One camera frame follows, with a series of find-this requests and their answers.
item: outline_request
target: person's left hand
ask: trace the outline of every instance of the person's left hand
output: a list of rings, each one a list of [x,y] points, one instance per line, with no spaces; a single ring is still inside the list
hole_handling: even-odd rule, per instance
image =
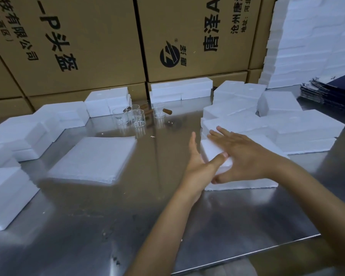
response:
[[[205,164],[197,150],[195,138],[196,134],[195,132],[192,132],[192,136],[189,141],[189,152],[191,158],[178,188],[178,190],[182,191],[185,195],[191,196],[193,203],[197,202],[202,191],[212,181],[218,168],[229,157],[226,152],[223,152]]]

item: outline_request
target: person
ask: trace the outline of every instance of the person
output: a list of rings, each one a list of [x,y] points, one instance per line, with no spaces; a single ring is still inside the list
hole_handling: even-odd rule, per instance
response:
[[[204,188],[238,180],[269,178],[282,185],[300,204],[323,238],[345,264],[345,203],[306,170],[249,137],[217,127],[207,136],[224,150],[208,163],[197,151],[195,133],[189,142],[190,160],[182,181],[138,251],[125,276],[163,276],[172,272],[188,215]],[[215,175],[228,157],[230,170]]]

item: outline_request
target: person's right forearm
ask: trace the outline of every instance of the person's right forearm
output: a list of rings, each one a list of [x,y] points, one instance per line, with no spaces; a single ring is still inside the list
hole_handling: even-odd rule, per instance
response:
[[[294,196],[323,238],[345,262],[345,203],[290,160],[279,166],[272,179]]]

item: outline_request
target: metal tabletop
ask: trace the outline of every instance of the metal tabletop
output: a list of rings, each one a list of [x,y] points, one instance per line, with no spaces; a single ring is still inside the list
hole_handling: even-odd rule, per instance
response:
[[[209,104],[210,98],[167,103],[171,116],[149,119],[138,131],[116,127],[111,116],[92,118],[85,127],[65,130],[40,159],[22,162],[41,190],[0,232],[0,276],[122,275],[178,186],[191,131],[199,136],[202,108]],[[345,123],[345,114],[301,104]],[[117,184],[46,178],[83,137],[131,135],[137,146]],[[345,202],[345,129],[330,152],[290,158]],[[174,273],[318,234],[280,186],[204,192],[189,216]]]

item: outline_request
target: logo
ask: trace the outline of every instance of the logo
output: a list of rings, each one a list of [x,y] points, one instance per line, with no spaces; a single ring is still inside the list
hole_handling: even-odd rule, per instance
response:
[[[180,51],[176,46],[172,46],[170,42],[166,41],[165,49],[160,52],[161,63],[167,67],[175,67],[180,61]]]

